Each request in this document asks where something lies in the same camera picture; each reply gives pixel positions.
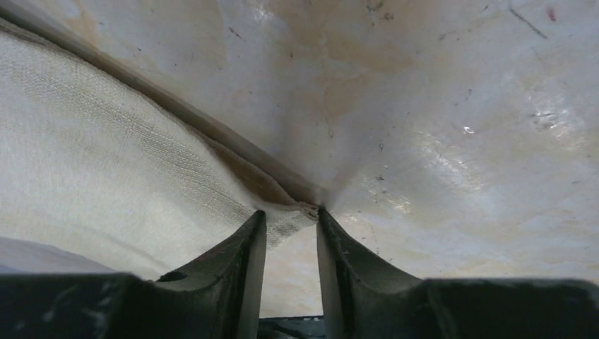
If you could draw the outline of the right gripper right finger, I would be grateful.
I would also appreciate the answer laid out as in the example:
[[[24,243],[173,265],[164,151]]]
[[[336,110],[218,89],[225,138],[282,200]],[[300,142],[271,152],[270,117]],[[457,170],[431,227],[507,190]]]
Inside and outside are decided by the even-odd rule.
[[[327,338],[597,338],[598,286],[571,279],[420,279],[324,209],[317,255]]]

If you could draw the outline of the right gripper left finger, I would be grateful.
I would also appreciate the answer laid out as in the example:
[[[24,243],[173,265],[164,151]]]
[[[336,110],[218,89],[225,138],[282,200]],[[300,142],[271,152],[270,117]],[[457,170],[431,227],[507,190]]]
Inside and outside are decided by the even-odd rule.
[[[131,273],[1,276],[2,338],[255,338],[266,215],[158,280]]]

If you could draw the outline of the beige cloth napkin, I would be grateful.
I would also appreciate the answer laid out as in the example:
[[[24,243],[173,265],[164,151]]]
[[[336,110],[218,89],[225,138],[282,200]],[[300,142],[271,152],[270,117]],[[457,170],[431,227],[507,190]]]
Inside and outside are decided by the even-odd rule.
[[[273,250],[316,222],[263,171],[104,71],[1,22],[1,264],[147,279],[257,210]]]

